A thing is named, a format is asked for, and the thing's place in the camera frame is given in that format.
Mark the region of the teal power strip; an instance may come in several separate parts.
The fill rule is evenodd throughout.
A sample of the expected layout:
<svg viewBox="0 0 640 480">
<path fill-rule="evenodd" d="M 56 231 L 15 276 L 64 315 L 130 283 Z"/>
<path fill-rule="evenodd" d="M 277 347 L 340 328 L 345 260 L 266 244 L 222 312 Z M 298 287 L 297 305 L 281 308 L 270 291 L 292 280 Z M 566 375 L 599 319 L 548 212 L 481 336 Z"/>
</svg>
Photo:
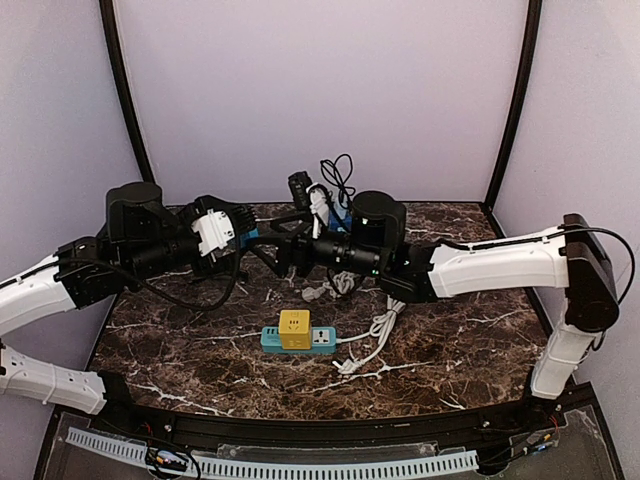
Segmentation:
<svg viewBox="0 0 640 480">
<path fill-rule="evenodd" d="M 362 334 L 346 338 L 339 338 L 334 327 L 313 327 L 309 310 L 283 310 L 277 326 L 267 326 L 262 329 L 260 345 L 264 353 L 330 355 L 336 352 L 339 345 L 375 339 L 376 347 L 366 357 L 356 359 L 351 355 L 342 363 L 333 362 L 340 375 L 350 376 L 381 353 L 398 317 L 405 309 L 404 302 L 388 296 L 385 311 L 371 320 L 369 329 Z"/>
</svg>

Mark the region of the black frame post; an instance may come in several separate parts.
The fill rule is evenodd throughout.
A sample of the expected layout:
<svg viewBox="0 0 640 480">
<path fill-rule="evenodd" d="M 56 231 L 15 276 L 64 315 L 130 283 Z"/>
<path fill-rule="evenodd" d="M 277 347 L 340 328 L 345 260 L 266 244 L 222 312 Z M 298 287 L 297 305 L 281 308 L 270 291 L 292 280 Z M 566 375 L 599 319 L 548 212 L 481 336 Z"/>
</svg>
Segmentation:
<svg viewBox="0 0 640 480">
<path fill-rule="evenodd" d="M 124 49 L 116 18 L 116 4 L 112 0 L 99 0 L 98 6 L 112 78 L 136 167 L 143 181 L 155 183 L 155 175 L 143 139 L 127 74 Z"/>
<path fill-rule="evenodd" d="M 513 86 L 513 92 L 506 116 L 505 126 L 494 164 L 491 179 L 483 201 L 485 209 L 492 212 L 495 209 L 506 171 L 515 144 L 518 127 L 524 108 L 524 103 L 529 86 L 530 75 L 533 68 L 535 50 L 537 46 L 541 14 L 542 0 L 530 0 L 527 3 L 522 46 L 519 62 Z"/>
</svg>

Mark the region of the left black frame post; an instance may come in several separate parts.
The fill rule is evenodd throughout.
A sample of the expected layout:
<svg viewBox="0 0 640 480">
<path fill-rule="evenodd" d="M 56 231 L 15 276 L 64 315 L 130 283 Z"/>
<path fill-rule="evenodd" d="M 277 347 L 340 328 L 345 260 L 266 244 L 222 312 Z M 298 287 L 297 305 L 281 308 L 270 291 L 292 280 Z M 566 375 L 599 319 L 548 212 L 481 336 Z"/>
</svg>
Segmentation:
<svg viewBox="0 0 640 480">
<path fill-rule="evenodd" d="M 136 167 L 143 181 L 155 183 L 155 175 L 143 139 L 127 74 L 124 49 L 116 18 L 116 4 L 112 0 L 99 0 L 98 6 L 112 78 Z"/>
</svg>

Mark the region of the right black frame post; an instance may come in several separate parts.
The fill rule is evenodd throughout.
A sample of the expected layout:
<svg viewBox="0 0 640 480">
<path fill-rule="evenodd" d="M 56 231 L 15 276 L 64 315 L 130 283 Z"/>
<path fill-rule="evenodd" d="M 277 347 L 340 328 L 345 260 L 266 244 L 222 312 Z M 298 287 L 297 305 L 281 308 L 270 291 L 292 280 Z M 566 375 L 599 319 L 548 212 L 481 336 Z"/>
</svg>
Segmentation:
<svg viewBox="0 0 640 480">
<path fill-rule="evenodd" d="M 513 86 L 513 92 L 506 116 L 505 126 L 494 164 L 491 179 L 483 201 L 485 209 L 492 212 L 495 209 L 506 171 L 515 144 L 518 127 L 524 108 L 524 103 L 529 86 L 530 75 L 533 68 L 535 50 L 537 46 L 541 14 L 542 0 L 530 0 L 527 3 L 522 46 L 519 62 Z"/>
</svg>

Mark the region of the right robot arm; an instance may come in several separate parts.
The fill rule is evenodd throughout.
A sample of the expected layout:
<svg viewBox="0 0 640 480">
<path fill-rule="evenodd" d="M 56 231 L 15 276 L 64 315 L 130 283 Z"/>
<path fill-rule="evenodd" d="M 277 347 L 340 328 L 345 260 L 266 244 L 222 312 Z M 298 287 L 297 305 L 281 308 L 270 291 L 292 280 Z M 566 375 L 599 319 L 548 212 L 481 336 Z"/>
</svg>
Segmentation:
<svg viewBox="0 0 640 480">
<path fill-rule="evenodd" d="M 535 233 L 476 242 L 439 238 L 424 245 L 406 239 L 407 208 L 391 195 L 361 191 L 348 203 L 340 229 L 329 191 L 306 172 L 289 179 L 296 212 L 272 220 L 270 231 L 248 242 L 276 275 L 304 277 L 314 268 L 369 278 L 387 297 L 381 333 L 389 335 L 410 304 L 471 293 L 549 288 L 564 293 L 564 310 L 529 375 L 528 394 L 560 397 L 596 338 L 619 319 L 626 291 L 616 288 L 612 262 L 599 241 L 611 230 L 567 214 L 560 225 Z"/>
</svg>

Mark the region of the yellow cube socket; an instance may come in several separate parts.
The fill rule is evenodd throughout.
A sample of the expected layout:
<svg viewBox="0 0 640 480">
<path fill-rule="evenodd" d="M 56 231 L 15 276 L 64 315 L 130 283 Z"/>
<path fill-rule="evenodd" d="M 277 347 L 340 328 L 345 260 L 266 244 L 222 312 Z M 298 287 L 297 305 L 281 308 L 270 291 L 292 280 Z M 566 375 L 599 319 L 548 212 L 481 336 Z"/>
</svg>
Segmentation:
<svg viewBox="0 0 640 480">
<path fill-rule="evenodd" d="M 311 314 L 309 310 L 282 310 L 278 333 L 284 350 L 310 350 L 312 343 Z"/>
</svg>

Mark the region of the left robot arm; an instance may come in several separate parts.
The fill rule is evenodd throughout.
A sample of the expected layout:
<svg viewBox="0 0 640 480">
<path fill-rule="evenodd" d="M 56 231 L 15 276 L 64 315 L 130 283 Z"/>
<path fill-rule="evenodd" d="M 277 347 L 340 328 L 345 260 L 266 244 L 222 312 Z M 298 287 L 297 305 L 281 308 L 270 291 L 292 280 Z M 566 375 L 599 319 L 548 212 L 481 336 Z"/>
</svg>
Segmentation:
<svg viewBox="0 0 640 480">
<path fill-rule="evenodd" d="M 164 206 L 148 182 L 113 188 L 98 234 L 60 247 L 31 269 L 1 284 L 1 332 L 81 310 L 125 290 L 147 290 L 185 309 L 210 312 L 230 297 L 239 276 L 242 238 L 256 227 L 253 209 L 204 195 L 179 211 Z M 190 267 L 197 276 L 225 272 L 229 283 L 216 302 L 188 303 L 151 284 L 153 277 Z M 124 378 L 79 371 L 1 347 L 1 391 L 89 415 L 130 405 Z"/>
</svg>

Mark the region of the purple power strip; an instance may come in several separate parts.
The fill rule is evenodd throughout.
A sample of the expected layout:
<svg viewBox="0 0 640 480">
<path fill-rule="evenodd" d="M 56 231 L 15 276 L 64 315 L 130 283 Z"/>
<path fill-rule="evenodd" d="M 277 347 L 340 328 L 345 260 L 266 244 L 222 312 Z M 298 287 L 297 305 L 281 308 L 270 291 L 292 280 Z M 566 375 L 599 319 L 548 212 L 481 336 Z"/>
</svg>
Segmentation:
<svg viewBox="0 0 640 480">
<path fill-rule="evenodd" d="M 333 299 L 346 298 L 360 287 L 363 280 L 362 276 L 346 271 L 337 274 L 327 272 L 326 280 L 321 286 L 305 287 L 301 296 L 306 302 L 315 301 L 324 293 L 329 293 Z"/>
</svg>

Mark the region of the blue square adapter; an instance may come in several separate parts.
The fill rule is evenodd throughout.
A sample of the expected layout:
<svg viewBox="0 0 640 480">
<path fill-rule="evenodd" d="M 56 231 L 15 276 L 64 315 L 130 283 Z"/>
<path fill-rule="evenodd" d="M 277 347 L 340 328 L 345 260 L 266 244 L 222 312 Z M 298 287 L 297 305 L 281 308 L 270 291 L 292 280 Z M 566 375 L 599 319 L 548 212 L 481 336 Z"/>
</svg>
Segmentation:
<svg viewBox="0 0 640 480">
<path fill-rule="evenodd" d="M 247 233 L 243 233 L 240 236 L 240 245 L 241 248 L 243 250 L 248 249 L 248 245 L 249 243 L 255 239 L 258 238 L 260 236 L 259 230 L 257 228 L 254 228 L 253 230 L 247 232 Z"/>
</svg>

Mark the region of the dark blue cube socket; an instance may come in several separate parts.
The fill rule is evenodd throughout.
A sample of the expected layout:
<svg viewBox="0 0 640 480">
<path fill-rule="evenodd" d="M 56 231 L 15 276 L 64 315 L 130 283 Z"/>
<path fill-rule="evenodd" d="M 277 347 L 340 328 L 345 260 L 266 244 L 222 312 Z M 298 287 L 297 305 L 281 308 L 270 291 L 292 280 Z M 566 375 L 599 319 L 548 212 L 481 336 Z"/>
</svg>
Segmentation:
<svg viewBox="0 0 640 480">
<path fill-rule="evenodd" d="M 351 215 L 346 213 L 342 218 L 329 213 L 329 229 L 331 231 L 348 233 L 351 231 Z"/>
</svg>

